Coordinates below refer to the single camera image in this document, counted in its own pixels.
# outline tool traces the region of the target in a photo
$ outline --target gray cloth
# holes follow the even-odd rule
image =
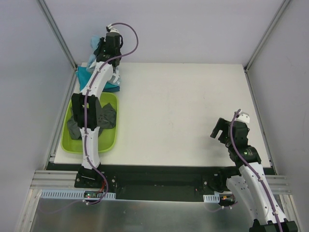
[[[82,139],[80,128],[78,127],[77,122],[75,122],[73,116],[67,121],[67,126],[71,139],[74,140]],[[110,103],[103,106],[101,114],[98,119],[98,126],[100,126],[100,129],[98,131],[99,136],[102,134],[103,129],[112,129],[116,126],[116,111],[113,109]]]

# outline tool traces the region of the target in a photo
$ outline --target white tabletop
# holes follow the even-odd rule
[[[210,134],[220,117],[230,121],[241,108],[251,119],[249,144],[270,166],[241,65],[121,63],[120,74],[117,141],[100,154],[102,164],[234,165]],[[54,162],[79,164],[82,155],[59,144]]]

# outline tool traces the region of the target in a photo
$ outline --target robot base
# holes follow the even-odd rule
[[[294,221],[281,222],[281,226],[284,232],[297,232],[298,228]],[[254,220],[253,227],[249,229],[249,232],[278,232],[279,226],[277,223],[260,225],[258,220]]]
[[[100,189],[103,183],[102,177],[94,169],[81,166],[75,178],[75,188]]]

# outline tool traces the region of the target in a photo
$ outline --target gray wall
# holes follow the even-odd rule
[[[131,24],[138,50],[123,61],[245,64],[282,0],[46,0],[77,62],[88,61],[90,37],[106,25]],[[133,33],[117,27],[133,48]]]
[[[294,0],[250,68],[270,151],[309,231],[309,1]]]
[[[35,0],[0,1],[0,231],[14,231],[72,68]]]

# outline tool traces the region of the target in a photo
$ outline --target green tray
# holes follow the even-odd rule
[[[117,126],[118,126],[118,98],[113,93],[102,92],[100,97],[101,106],[105,106],[110,103],[116,110],[116,126],[113,129],[104,129],[102,134],[98,137],[98,151],[105,152],[111,150],[116,142]],[[67,112],[64,118],[61,136],[61,147],[64,151],[74,154],[83,153],[83,143],[81,140],[73,140],[69,135],[67,121],[72,117],[70,108],[72,108],[72,102],[69,102]]]

